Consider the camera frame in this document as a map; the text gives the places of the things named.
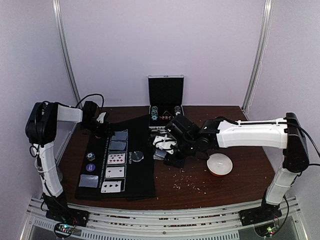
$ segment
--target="black cable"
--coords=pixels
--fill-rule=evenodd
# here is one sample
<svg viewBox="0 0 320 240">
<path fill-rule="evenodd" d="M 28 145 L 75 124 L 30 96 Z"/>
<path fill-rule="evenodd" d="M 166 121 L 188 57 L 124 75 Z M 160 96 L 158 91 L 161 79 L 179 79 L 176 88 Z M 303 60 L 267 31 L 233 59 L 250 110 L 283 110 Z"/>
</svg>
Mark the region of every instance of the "black cable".
<svg viewBox="0 0 320 240">
<path fill-rule="evenodd" d="M 297 124 L 294 124 L 292 122 L 265 121 L 265 122 L 243 122 L 240 125 L 263 125 L 263 124 L 273 124 L 273 125 L 275 125 L 275 124 L 284 124 L 284 125 L 293 126 L 293 127 L 297 128 L 297 129 L 299 129 L 301 132 L 303 132 L 308 137 L 308 139 L 312 143 L 312 145 L 313 145 L 318 157 L 320 158 L 320 151 L 319 151 L 315 141 L 312 139 L 310 134 L 303 127 L 301 127 L 301 126 L 299 126 Z M 319 166 L 320 167 L 320 164 L 318 164 L 318 163 L 310 163 L 309 166 Z"/>
<path fill-rule="evenodd" d="M 35 149 L 35 152 L 36 152 L 35 155 L 32 153 L 31 149 Z M 30 153 L 31 157 L 36 158 L 36 157 L 37 157 L 37 152 L 38 152 L 38 150 L 39 150 L 39 146 L 38 146 L 38 148 L 36 148 L 35 146 L 31 145 L 31 146 L 29 147 L 29 153 Z"/>
<path fill-rule="evenodd" d="M 309 166 L 318 166 L 318 167 L 320 167 L 320 164 L 319 163 L 310 163 Z"/>
<path fill-rule="evenodd" d="M 101 114 L 102 108 L 104 107 L 104 104 L 105 104 L 105 98 L 104 98 L 104 96 L 103 96 L 102 94 L 100 94 L 100 93 L 92 93 L 92 94 L 89 94 L 89 95 L 85 96 L 84 98 L 82 98 L 82 99 L 75 105 L 75 107 L 77 108 L 77 107 L 79 106 L 79 104 L 80 104 L 83 100 L 85 100 L 85 99 L 88 98 L 88 97 L 92 97 L 92 96 L 100 96 L 100 97 L 102 98 L 102 104 L 101 104 L 100 113 L 99 113 L 99 114 Z"/>
<path fill-rule="evenodd" d="M 168 141 L 166 140 L 166 141 L 164 141 L 163 139 L 162 140 L 159 140 L 159 141 L 156 141 L 155 143 L 154 143 L 154 146 L 157 146 L 157 144 L 159 144 L 159 143 L 166 143 L 166 142 L 175 142 L 174 140 L 172 140 L 172 139 L 168 139 Z M 174 150 L 173 148 L 162 148 L 161 150 L 164 150 L 164 151 L 171 151 L 171 150 Z"/>
<path fill-rule="evenodd" d="M 214 119 L 214 121 L 220 121 L 220 120 L 225 120 L 225 121 L 227 121 L 227 122 L 230 123 L 230 124 L 239 125 L 238 122 L 236 122 L 236 121 L 234 121 L 234 120 L 231 120 L 231 119 L 228 119 L 228 118 L 226 118 L 225 116 L 217 116 L 217 117 Z"/>
<path fill-rule="evenodd" d="M 286 216 L 285 216 L 284 221 L 281 224 L 281 226 L 275 231 L 275 233 L 272 236 L 274 236 L 275 234 L 277 234 L 280 231 L 280 229 L 285 225 L 285 223 L 286 223 L 286 221 L 288 219 L 288 216 L 289 216 L 289 203 L 288 203 L 288 200 L 287 200 L 286 196 L 283 196 L 283 198 L 284 198 L 284 200 L 286 202 L 286 206 L 287 206 Z"/>
<path fill-rule="evenodd" d="M 59 105 L 61 105 L 61 106 L 63 106 L 63 107 L 67 107 L 67 108 L 71 108 L 71 109 L 76 109 L 75 106 L 69 106 L 69 105 L 63 104 L 63 103 L 58 102 L 58 101 L 56 101 L 55 103 L 57 103 L 57 104 L 59 104 Z"/>
<path fill-rule="evenodd" d="M 44 204 L 45 204 L 45 201 L 43 201 L 43 202 L 41 203 L 40 209 L 41 209 L 42 211 L 44 211 L 44 212 L 48 212 L 49 210 L 44 210 L 44 209 L 43 209 Z"/>
<path fill-rule="evenodd" d="M 71 217 L 73 217 L 74 219 L 76 219 L 75 216 L 73 216 L 73 214 L 71 213 L 71 211 L 70 211 L 67 207 L 63 206 L 60 202 L 58 202 L 58 201 L 56 200 L 56 197 L 54 197 L 54 196 L 52 195 L 52 193 L 50 192 L 50 190 L 49 190 L 49 188 L 48 188 L 48 186 L 47 186 L 47 183 L 44 182 L 43 184 L 44 184 L 45 189 L 46 189 L 47 192 L 49 193 L 50 197 L 51 197 L 58 205 L 60 205 L 64 210 L 66 210 L 66 211 L 71 215 Z"/>
<path fill-rule="evenodd" d="M 195 144 L 196 143 L 196 141 L 194 141 L 194 140 L 187 139 L 186 131 L 182 134 L 182 137 L 183 137 L 183 140 L 185 140 L 189 144 Z"/>
<path fill-rule="evenodd" d="M 41 141 L 42 139 L 41 139 L 41 137 L 39 137 L 39 133 L 38 133 L 38 128 L 37 128 L 37 116 L 38 116 L 39 109 L 42 108 L 42 109 L 41 109 L 41 111 L 42 111 L 42 110 L 43 110 L 43 104 L 45 104 L 45 103 L 48 103 L 48 101 L 43 101 L 42 103 L 40 103 L 40 104 L 38 105 L 38 107 L 36 108 L 35 112 L 34 112 L 34 128 L 35 128 L 35 134 L 36 134 L 37 140 L 38 140 L 38 141 L 40 140 L 40 142 L 42 142 L 42 141 Z"/>
</svg>

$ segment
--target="black felt layout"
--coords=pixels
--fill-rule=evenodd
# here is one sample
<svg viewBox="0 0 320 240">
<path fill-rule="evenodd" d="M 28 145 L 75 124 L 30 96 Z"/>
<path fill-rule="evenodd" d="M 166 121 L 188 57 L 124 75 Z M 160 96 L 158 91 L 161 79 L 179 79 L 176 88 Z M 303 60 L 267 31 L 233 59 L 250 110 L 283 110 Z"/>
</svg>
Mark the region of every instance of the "black felt layout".
<svg viewBox="0 0 320 240">
<path fill-rule="evenodd" d="M 110 139 L 96 138 L 91 135 L 85 154 L 94 153 L 95 160 L 89 161 L 84 156 L 80 175 L 95 175 L 99 177 L 97 188 L 79 187 L 79 181 L 75 191 L 76 199 L 104 199 L 104 198 L 127 198 L 145 199 L 155 197 L 154 182 L 154 159 L 152 149 L 148 146 L 149 140 L 149 115 L 134 118 L 128 121 L 111 124 L 113 131 L 128 130 L 128 143 L 126 152 L 126 164 L 107 165 Z M 140 162 L 131 160 L 131 153 L 143 152 L 144 158 Z M 86 166 L 94 164 L 94 171 L 87 171 Z M 105 178 L 106 168 L 126 165 L 125 178 Z M 121 192 L 101 193 L 102 184 L 106 181 L 121 181 Z"/>
</svg>

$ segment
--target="metal frame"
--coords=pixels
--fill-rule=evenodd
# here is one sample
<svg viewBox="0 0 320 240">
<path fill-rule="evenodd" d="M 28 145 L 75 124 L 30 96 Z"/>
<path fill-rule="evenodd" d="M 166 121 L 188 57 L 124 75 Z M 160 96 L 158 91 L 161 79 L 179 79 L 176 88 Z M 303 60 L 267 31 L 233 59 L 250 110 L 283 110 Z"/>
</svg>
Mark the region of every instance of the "metal frame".
<svg viewBox="0 0 320 240">
<path fill-rule="evenodd" d="M 64 30 L 64 24 L 62 20 L 62 14 L 60 9 L 60 0 L 52 0 L 53 4 L 53 11 L 54 11 L 54 17 L 56 21 L 56 26 L 58 28 L 59 37 L 60 37 L 60 43 L 62 48 L 62 54 L 64 59 L 64 64 L 66 68 L 66 72 L 68 74 L 68 78 L 70 81 L 70 85 L 72 88 L 73 96 L 76 99 L 77 103 L 80 102 L 80 94 L 79 90 L 75 81 L 74 72 L 72 70 L 70 56 L 67 48 L 67 42 L 66 42 L 66 36 L 65 36 L 65 30 Z"/>
<path fill-rule="evenodd" d="M 242 110 L 245 113 L 249 111 L 251 100 L 254 96 L 255 88 L 259 79 L 260 64 L 262 61 L 264 51 L 266 49 L 268 33 L 270 29 L 272 7 L 273 7 L 273 0 L 265 0 L 264 13 L 262 17 L 261 31 L 260 31 L 260 37 L 259 37 L 259 44 L 258 44 L 257 52 L 255 55 L 250 82 L 249 82 L 249 85 L 244 97 L 243 105 L 242 105 Z"/>
<path fill-rule="evenodd" d="M 32 198 L 27 209 L 27 218 L 20 238 L 28 240 L 33 226 L 52 230 L 54 221 L 47 219 L 40 209 L 42 200 Z M 294 218 L 295 229 L 300 240 L 308 240 L 305 223 L 295 197 L 288 199 L 289 216 Z M 242 226 L 238 212 L 260 206 L 261 200 L 218 207 L 182 210 L 123 210 L 69 204 L 69 207 L 89 211 L 86 227 L 76 227 L 73 237 L 85 240 L 205 240 L 223 239 L 232 235 L 239 239 L 238 231 L 252 228 Z M 287 204 L 280 204 L 281 220 L 287 214 Z"/>
</svg>

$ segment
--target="case lid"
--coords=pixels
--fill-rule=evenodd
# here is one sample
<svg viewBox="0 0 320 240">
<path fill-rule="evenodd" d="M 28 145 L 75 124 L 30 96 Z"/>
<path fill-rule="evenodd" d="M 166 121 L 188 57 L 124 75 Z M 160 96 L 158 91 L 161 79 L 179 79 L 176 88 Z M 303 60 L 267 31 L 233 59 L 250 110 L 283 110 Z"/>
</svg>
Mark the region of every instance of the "case lid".
<svg viewBox="0 0 320 240">
<path fill-rule="evenodd" d="M 184 78 L 183 75 L 148 76 L 150 105 L 181 105 Z"/>
</svg>

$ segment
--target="lavender wall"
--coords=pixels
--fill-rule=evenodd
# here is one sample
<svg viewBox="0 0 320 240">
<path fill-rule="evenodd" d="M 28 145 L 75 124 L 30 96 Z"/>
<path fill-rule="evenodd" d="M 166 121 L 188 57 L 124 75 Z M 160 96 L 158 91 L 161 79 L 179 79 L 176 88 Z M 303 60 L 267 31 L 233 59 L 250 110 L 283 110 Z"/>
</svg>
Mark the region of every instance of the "lavender wall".
<svg viewBox="0 0 320 240">
<path fill-rule="evenodd" d="M 66 0 L 61 12 L 82 97 L 148 105 L 148 75 L 183 74 L 185 105 L 241 105 L 264 1 Z"/>
<path fill-rule="evenodd" d="M 251 120 L 297 114 L 300 124 L 320 147 L 320 1 L 276 1 L 262 72 L 249 109 Z M 311 163 L 320 160 L 308 145 Z M 277 168 L 280 150 L 266 149 Z M 319 239 L 320 169 L 309 167 L 290 191 L 296 195 L 311 239 Z"/>
<path fill-rule="evenodd" d="M 25 124 L 37 101 L 74 105 L 51 1 L 0 0 L 0 238 L 17 239 L 31 196 L 42 191 Z M 60 124 L 55 152 L 70 130 Z"/>
</svg>

